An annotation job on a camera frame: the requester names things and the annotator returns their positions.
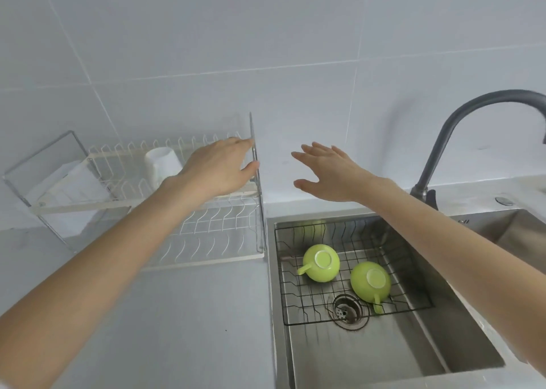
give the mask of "gray faucet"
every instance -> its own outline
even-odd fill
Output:
[[[461,119],[467,117],[474,110],[489,104],[505,102],[523,103],[532,106],[536,108],[536,110],[540,111],[542,116],[544,116],[546,119],[546,96],[535,91],[501,90],[487,93],[483,96],[470,100],[470,102],[463,104],[461,107],[455,110],[442,126],[440,134],[434,143],[433,151],[430,152],[427,164],[423,169],[423,173],[421,173],[419,182],[417,182],[411,190],[411,195],[426,202],[433,208],[438,209],[436,206],[436,193],[434,190],[429,191],[427,186],[430,182],[430,178],[433,176],[433,172],[436,169],[438,162],[440,161],[440,157],[446,148],[447,142],[455,129],[455,126],[457,126]],[[542,143],[546,144],[546,136],[544,136]]]

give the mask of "stainless steel sink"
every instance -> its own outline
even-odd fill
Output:
[[[546,225],[527,211],[452,218],[546,272]],[[305,250],[320,243],[341,260],[327,284],[296,274]],[[277,388],[361,387],[504,366],[449,284],[373,214],[270,219],[268,249]],[[351,269],[365,260],[391,276],[383,315],[350,287]]]

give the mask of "forearm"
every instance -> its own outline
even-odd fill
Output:
[[[546,374],[545,275],[408,195],[392,181],[373,179],[362,195],[365,200],[360,202],[382,216]]]
[[[0,380],[49,387],[165,237],[198,203],[159,189],[0,317]]]

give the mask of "backsplash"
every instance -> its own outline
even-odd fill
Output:
[[[336,144],[413,185],[447,116],[546,92],[545,0],[0,0],[0,169],[73,129],[86,146],[248,132],[264,199],[306,198],[289,153]],[[532,108],[461,122],[433,184],[546,172]],[[0,229],[33,225],[0,186]]]

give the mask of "green mug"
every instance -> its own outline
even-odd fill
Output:
[[[351,287],[362,300],[373,304],[373,310],[383,314],[381,302],[389,296],[390,277],[375,262],[361,262],[351,271]]]
[[[338,253],[324,244],[313,245],[305,251],[303,264],[297,270],[297,275],[305,273],[316,282],[331,282],[340,272]]]

